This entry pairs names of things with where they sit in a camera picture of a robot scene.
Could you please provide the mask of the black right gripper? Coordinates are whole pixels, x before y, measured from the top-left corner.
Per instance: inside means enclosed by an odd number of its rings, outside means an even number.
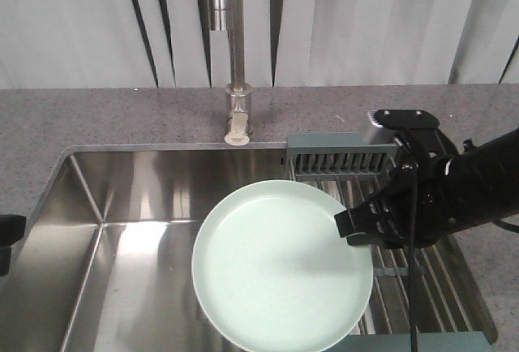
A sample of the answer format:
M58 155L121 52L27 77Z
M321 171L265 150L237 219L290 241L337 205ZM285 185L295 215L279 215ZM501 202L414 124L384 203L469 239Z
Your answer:
M399 152L389 182L355 208L334 216L338 233L352 247L429 247L458 231L458 218L440 186L456 156L420 160Z

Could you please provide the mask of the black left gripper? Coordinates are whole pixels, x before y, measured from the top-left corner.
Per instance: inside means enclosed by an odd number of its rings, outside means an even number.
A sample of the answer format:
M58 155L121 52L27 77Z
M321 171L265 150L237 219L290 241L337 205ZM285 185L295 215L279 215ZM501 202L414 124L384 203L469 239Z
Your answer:
M5 214L0 217L0 276L6 276L11 267L12 247L24 237L25 216Z

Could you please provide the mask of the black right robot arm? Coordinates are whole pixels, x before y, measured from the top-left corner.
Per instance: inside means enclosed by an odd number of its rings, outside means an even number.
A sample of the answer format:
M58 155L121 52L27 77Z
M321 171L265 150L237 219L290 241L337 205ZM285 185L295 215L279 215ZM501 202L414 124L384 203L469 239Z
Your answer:
M388 184L355 208L335 215L350 246L423 248L441 238L518 213L518 132L462 154L432 157L427 141L412 130L397 132L400 144Z

